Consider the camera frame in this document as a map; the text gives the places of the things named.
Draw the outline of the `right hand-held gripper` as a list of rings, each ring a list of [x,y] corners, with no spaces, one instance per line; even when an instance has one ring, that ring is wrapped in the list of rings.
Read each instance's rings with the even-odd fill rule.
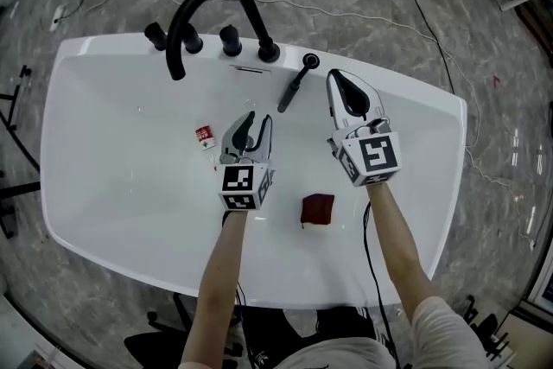
[[[340,69],[328,72],[326,88],[335,127],[343,128],[327,143],[348,179],[356,188],[388,181],[402,168],[402,159],[398,134],[384,118],[378,92],[359,76]]]

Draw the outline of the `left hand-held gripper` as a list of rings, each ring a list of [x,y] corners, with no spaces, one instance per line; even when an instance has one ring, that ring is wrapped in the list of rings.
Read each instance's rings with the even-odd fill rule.
[[[259,210],[273,184],[275,170],[270,160],[272,117],[266,115],[256,144],[246,150],[254,118],[254,111],[247,112],[228,128],[222,138],[217,165],[218,195],[229,212]]]

